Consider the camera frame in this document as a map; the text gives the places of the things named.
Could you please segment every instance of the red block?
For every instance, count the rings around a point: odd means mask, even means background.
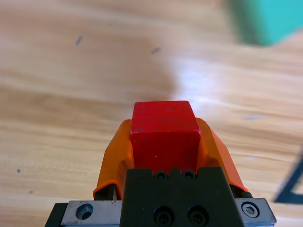
[[[196,171],[200,128],[188,101],[140,102],[134,105],[130,141],[134,167]]]

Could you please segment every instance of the wooden surface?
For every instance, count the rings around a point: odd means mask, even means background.
[[[271,202],[303,143],[303,34],[245,46],[227,18],[218,0],[1,0],[0,226],[92,199],[138,101],[190,101]],[[303,226],[303,206],[270,206]]]

